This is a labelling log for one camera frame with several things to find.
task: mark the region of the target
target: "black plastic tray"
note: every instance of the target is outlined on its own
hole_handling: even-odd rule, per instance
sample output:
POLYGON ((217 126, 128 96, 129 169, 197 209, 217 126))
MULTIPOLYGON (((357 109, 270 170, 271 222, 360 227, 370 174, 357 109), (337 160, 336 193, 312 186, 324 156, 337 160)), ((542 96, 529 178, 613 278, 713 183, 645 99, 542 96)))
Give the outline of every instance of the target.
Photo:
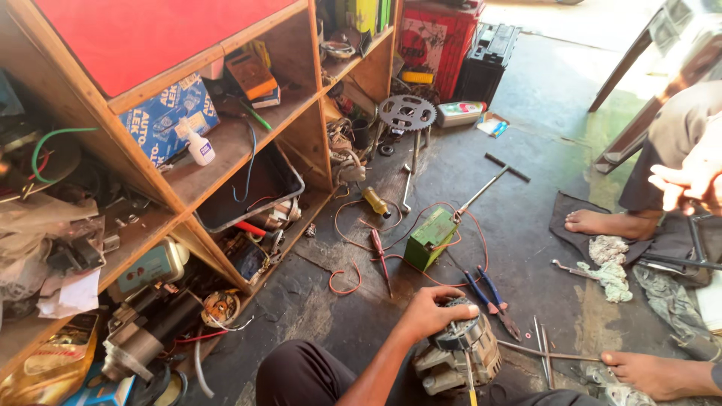
POLYGON ((236 202, 233 199, 233 187, 235 186, 235 196, 239 200, 242 199, 249 164, 250 162, 231 176, 193 213, 209 233, 223 231, 241 220, 302 194, 305 189, 303 180, 291 162, 276 142, 271 141, 256 154, 251 170, 248 198, 244 202, 236 202), (253 206, 250 212, 246 212, 248 206, 266 196, 280 197, 265 199, 253 206))

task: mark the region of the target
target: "gray pants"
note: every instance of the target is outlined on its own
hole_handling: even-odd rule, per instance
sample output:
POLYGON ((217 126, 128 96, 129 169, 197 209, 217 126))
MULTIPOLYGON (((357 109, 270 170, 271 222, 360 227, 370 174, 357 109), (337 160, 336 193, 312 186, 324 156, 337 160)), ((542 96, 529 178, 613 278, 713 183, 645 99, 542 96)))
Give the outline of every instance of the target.
MULTIPOLYGON (((258 367, 257 406, 333 406, 356 380, 341 361, 307 341, 286 341, 258 367)), ((508 406, 604 406, 568 389, 540 392, 508 406)))
POLYGON ((720 111, 722 80, 698 83, 670 98, 649 126, 649 136, 619 205, 631 212, 662 210, 663 192, 649 183, 649 168, 659 164, 682 169, 682 161, 705 133, 708 117, 720 111))

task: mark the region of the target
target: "alternator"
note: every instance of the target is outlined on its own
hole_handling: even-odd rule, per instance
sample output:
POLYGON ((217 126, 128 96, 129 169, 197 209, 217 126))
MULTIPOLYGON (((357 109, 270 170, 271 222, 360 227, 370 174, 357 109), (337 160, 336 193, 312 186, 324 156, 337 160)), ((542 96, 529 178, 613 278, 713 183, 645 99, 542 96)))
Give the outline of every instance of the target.
MULTIPOLYGON (((473 303, 467 298, 458 298, 445 307, 458 304, 473 303)), ((444 330, 429 337, 429 343, 413 361, 429 395, 468 390, 469 366, 465 352, 470 355, 474 387, 490 383, 499 373, 501 354, 484 314, 470 320, 452 321, 444 330)))

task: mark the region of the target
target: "bare foot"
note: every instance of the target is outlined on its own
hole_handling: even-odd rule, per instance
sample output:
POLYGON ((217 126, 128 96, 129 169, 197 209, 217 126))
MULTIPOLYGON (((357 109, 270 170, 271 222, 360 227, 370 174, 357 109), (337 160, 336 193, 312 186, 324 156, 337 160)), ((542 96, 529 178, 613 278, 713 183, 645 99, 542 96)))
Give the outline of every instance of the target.
POLYGON ((630 240, 648 240, 654 235, 661 212, 609 215, 591 210, 577 210, 567 216, 564 228, 573 233, 620 236, 630 240))
POLYGON ((634 385, 654 400, 722 395, 712 380, 713 363, 614 351, 604 351, 601 359, 621 382, 634 385))

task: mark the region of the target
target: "red screwdriver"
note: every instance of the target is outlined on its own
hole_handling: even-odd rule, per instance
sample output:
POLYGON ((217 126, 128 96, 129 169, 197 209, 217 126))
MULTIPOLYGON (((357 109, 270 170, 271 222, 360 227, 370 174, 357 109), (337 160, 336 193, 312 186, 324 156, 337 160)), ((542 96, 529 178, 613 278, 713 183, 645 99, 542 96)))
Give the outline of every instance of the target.
POLYGON ((381 265, 383 266, 383 276, 386 277, 386 284, 388 285, 388 297, 393 299, 393 293, 391 293, 391 282, 388 281, 388 270, 386 269, 386 260, 383 258, 383 247, 381 246, 381 239, 378 237, 378 231, 371 229, 371 241, 373 242, 374 248, 381 256, 381 265))

